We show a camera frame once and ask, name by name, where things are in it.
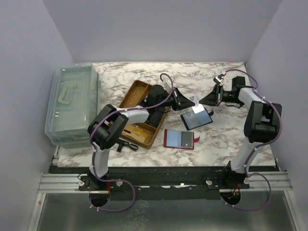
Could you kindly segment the black card holder in tray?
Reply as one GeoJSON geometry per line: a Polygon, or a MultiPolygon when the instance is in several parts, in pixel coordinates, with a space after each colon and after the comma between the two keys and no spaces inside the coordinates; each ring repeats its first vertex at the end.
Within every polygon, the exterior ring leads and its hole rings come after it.
{"type": "Polygon", "coordinates": [[[149,117],[147,118],[145,123],[153,128],[158,128],[165,113],[166,110],[163,109],[151,109],[149,111],[149,117]]]}

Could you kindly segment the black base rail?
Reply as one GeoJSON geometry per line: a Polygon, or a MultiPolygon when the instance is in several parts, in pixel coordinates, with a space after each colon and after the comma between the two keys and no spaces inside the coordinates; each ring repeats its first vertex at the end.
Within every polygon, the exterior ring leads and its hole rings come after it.
{"type": "Polygon", "coordinates": [[[111,167],[105,182],[85,167],[51,166],[49,174],[78,174],[80,191],[106,193],[113,200],[130,200],[133,191],[137,200],[216,200],[222,192],[280,190],[287,185],[287,174],[276,167],[252,170],[247,178],[228,167],[111,167]]]}

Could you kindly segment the black T-shaped tool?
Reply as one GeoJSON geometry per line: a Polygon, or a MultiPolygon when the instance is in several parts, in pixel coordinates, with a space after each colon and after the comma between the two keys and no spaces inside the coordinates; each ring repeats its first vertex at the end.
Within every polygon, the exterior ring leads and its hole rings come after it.
{"type": "Polygon", "coordinates": [[[139,148],[137,145],[121,140],[121,139],[118,139],[116,143],[118,144],[117,152],[121,152],[123,147],[128,147],[130,150],[133,150],[133,151],[137,151],[139,148]]]}

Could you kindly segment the gold cards in tray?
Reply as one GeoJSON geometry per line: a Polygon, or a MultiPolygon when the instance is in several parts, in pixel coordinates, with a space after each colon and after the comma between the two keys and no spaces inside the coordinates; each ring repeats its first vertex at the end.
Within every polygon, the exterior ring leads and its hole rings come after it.
{"type": "Polygon", "coordinates": [[[144,143],[148,136],[141,128],[135,125],[126,125],[122,134],[131,137],[140,143],[144,143]]]}

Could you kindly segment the aluminium frame rail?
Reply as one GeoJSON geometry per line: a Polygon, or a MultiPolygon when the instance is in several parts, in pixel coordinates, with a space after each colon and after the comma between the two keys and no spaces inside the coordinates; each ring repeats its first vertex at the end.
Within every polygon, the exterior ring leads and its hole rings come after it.
{"type": "Polygon", "coordinates": [[[42,174],[38,193],[89,193],[79,190],[78,174],[42,174]]]}

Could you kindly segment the silver card from black holder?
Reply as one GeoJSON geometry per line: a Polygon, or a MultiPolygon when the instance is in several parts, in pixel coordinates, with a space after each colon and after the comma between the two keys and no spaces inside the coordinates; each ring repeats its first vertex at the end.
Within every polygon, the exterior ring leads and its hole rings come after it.
{"type": "Polygon", "coordinates": [[[192,110],[195,114],[205,110],[203,105],[199,103],[199,99],[196,95],[190,97],[190,100],[194,103],[194,106],[192,106],[192,110]]]}

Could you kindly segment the clear plastic storage box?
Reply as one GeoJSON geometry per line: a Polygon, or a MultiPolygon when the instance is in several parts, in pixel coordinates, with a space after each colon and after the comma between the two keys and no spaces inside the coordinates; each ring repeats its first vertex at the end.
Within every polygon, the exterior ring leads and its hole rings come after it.
{"type": "Polygon", "coordinates": [[[66,149],[90,145],[88,126],[100,111],[101,83],[90,63],[54,73],[44,132],[66,149]]]}

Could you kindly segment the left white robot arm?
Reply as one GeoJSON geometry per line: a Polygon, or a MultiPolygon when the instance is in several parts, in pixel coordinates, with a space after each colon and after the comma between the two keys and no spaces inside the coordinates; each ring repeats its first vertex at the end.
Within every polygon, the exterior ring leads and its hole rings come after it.
{"type": "Polygon", "coordinates": [[[167,91],[161,85],[152,86],[138,106],[116,108],[106,105],[88,127],[93,146],[91,174],[98,179],[107,174],[110,148],[116,144],[125,126],[146,123],[157,128],[168,107],[179,111],[193,106],[195,102],[183,96],[176,87],[167,91]]]}

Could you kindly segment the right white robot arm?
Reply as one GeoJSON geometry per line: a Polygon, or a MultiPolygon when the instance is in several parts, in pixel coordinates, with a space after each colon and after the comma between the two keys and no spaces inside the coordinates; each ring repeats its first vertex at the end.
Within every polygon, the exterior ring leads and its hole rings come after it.
{"type": "Polygon", "coordinates": [[[212,91],[199,101],[200,104],[219,106],[224,102],[248,108],[244,142],[237,155],[229,162],[232,173],[246,174],[258,149],[275,142],[280,136],[282,105],[268,101],[255,88],[247,86],[245,77],[233,78],[230,91],[223,89],[223,75],[216,76],[214,82],[212,91]]]}

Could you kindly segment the red card holder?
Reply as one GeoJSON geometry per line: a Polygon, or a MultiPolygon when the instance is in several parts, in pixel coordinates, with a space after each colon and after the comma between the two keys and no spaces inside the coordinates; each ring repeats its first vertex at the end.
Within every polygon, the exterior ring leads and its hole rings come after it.
{"type": "Polygon", "coordinates": [[[179,130],[165,129],[164,132],[164,147],[183,150],[194,150],[195,143],[199,142],[200,137],[195,137],[193,132],[193,147],[183,148],[181,147],[181,132],[179,130]]]}

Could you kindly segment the grey VIP card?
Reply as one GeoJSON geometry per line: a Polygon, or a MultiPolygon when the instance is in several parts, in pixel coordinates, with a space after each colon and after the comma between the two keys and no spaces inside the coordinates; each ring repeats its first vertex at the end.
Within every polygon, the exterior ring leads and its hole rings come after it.
{"type": "Polygon", "coordinates": [[[183,148],[193,147],[193,132],[190,131],[181,132],[181,147],[183,148]]]}

